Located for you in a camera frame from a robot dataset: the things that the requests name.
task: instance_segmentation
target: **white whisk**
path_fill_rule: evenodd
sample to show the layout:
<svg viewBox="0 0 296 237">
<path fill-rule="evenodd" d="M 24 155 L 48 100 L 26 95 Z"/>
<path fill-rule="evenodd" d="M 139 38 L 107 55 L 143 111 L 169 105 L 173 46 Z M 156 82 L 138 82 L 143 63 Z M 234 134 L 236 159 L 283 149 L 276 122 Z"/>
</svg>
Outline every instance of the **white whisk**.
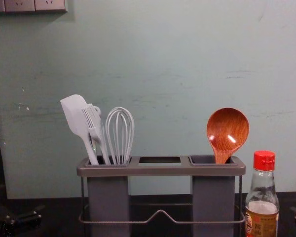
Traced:
<svg viewBox="0 0 296 237">
<path fill-rule="evenodd" d="M 113 163 L 126 164 L 130 158 L 134 140 L 135 125 L 132 114 L 123 107 L 115 107 L 107 117 L 105 131 Z M 112 144 L 111 135 L 113 135 L 114 144 Z"/>
</svg>

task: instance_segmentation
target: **glass bottle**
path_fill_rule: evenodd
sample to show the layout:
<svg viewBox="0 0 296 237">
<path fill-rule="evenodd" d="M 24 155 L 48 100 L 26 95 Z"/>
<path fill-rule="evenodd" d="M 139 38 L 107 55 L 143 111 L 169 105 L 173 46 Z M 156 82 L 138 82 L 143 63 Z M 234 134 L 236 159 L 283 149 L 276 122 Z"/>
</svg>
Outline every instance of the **glass bottle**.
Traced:
<svg viewBox="0 0 296 237">
<path fill-rule="evenodd" d="M 246 198 L 246 237 L 277 237 L 279 201 L 275 192 L 275 154 L 254 153 L 254 172 Z"/>
</svg>

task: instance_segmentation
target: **wooden ladle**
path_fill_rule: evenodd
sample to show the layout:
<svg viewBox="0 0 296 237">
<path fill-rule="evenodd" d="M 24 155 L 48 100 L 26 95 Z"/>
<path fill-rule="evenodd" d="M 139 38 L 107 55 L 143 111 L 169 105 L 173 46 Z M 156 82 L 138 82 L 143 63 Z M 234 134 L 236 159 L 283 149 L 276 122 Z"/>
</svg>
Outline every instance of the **wooden ladle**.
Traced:
<svg viewBox="0 0 296 237">
<path fill-rule="evenodd" d="M 247 140 L 249 122 L 246 116 L 233 108 L 214 112 L 207 123 L 207 137 L 217 164 L 225 164 Z"/>
</svg>

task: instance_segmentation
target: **light blue wall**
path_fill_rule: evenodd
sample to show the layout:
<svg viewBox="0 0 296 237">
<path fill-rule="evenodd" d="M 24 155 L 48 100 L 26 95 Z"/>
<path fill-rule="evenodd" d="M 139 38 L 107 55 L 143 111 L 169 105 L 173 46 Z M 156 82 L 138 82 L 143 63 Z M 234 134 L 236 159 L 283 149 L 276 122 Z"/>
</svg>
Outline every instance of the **light blue wall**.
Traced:
<svg viewBox="0 0 296 237">
<path fill-rule="evenodd" d="M 211 154 L 207 119 L 236 107 L 238 155 L 277 152 L 277 191 L 296 191 L 296 0 L 84 0 L 64 15 L 0 16 L 0 145 L 9 198 L 79 196 L 86 156 L 59 100 L 128 108 L 134 155 Z M 189 178 L 132 182 L 187 193 Z"/>
</svg>

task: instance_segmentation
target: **utensil holder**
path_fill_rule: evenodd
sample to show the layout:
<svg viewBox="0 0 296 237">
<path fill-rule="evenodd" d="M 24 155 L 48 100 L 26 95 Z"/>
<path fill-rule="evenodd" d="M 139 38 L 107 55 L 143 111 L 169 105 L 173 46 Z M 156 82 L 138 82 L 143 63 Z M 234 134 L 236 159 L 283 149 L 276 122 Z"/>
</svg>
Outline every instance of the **utensil holder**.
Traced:
<svg viewBox="0 0 296 237">
<path fill-rule="evenodd" d="M 79 220 L 92 224 L 92 237 L 130 237 L 131 225 L 147 224 L 163 214 L 177 225 L 191 225 L 193 237 L 232 237 L 242 214 L 242 175 L 245 165 L 237 157 L 215 164 L 214 156 L 131 157 L 126 165 L 90 165 L 84 159 L 77 167 L 81 177 L 82 214 Z M 192 221 L 177 221 L 160 209 L 144 221 L 130 221 L 128 176 L 191 176 Z M 239 218 L 234 221 L 235 176 L 239 176 Z M 88 182 L 90 221 L 85 220 L 84 177 Z"/>
</svg>

